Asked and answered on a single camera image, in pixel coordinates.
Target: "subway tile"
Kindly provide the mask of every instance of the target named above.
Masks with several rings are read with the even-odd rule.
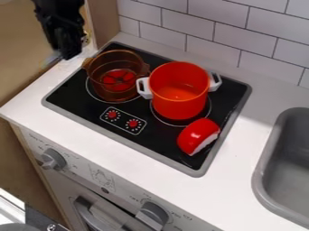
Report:
[[[276,44],[275,37],[221,23],[216,23],[214,41],[268,57],[272,55]]]
[[[304,71],[304,75],[302,77],[302,81],[300,82],[299,86],[309,89],[309,69],[306,69]]]
[[[276,46],[275,58],[309,68],[309,46],[279,40]]]
[[[138,21],[129,19],[126,17],[119,16],[120,30],[121,32],[126,32],[133,34],[135,36],[139,35],[138,32]]]
[[[303,18],[309,18],[309,1],[290,0],[286,13]]]
[[[229,0],[233,3],[251,5],[271,11],[284,12],[287,0]]]
[[[161,9],[131,0],[117,0],[118,12],[122,16],[137,19],[146,23],[161,24]]]
[[[303,68],[243,51],[239,67],[297,85]]]
[[[189,0],[189,14],[245,27],[248,7],[221,0]]]
[[[188,36],[187,51],[237,67],[240,50]]]
[[[309,44],[309,20],[252,8],[248,18],[248,28]]]
[[[211,40],[214,22],[163,10],[163,27]]]
[[[182,49],[184,51],[185,35],[147,23],[140,23],[141,37],[153,42]]]
[[[139,2],[161,6],[179,12],[187,12],[187,0],[138,0]]]

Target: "orange pot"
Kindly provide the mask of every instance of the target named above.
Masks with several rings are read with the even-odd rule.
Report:
[[[216,90],[218,82],[206,70],[188,62],[169,62],[156,68],[149,78],[136,81],[137,92],[153,99],[160,115],[182,120],[198,115],[205,107],[208,91]]]

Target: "sink basin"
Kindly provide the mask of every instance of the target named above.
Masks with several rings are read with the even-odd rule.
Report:
[[[278,117],[252,189],[265,208],[309,228],[309,108],[291,108]]]

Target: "red toy item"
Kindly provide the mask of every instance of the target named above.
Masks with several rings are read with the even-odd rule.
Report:
[[[177,144],[185,153],[193,156],[215,141],[219,133],[220,128],[218,125],[210,119],[202,118],[183,129],[177,138]]]

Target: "black cooktop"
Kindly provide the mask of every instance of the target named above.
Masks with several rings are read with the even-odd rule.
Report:
[[[110,43],[102,51],[114,49],[136,52],[145,63],[150,65],[151,71],[170,61],[147,51],[140,51],[115,42]],[[217,91],[209,93],[208,103],[203,111],[188,121],[175,122],[160,117],[153,110],[151,102],[142,97],[136,97],[124,103],[105,102],[96,95],[84,69],[79,69],[61,83],[42,102],[48,108],[78,123],[150,155],[179,171],[198,177],[210,166],[251,92],[247,84],[226,77],[222,77],[222,81]],[[116,116],[109,118],[110,112]],[[177,146],[177,136],[190,122],[205,116],[220,126],[220,138],[190,157]],[[131,129],[130,121],[136,121],[138,126]]]

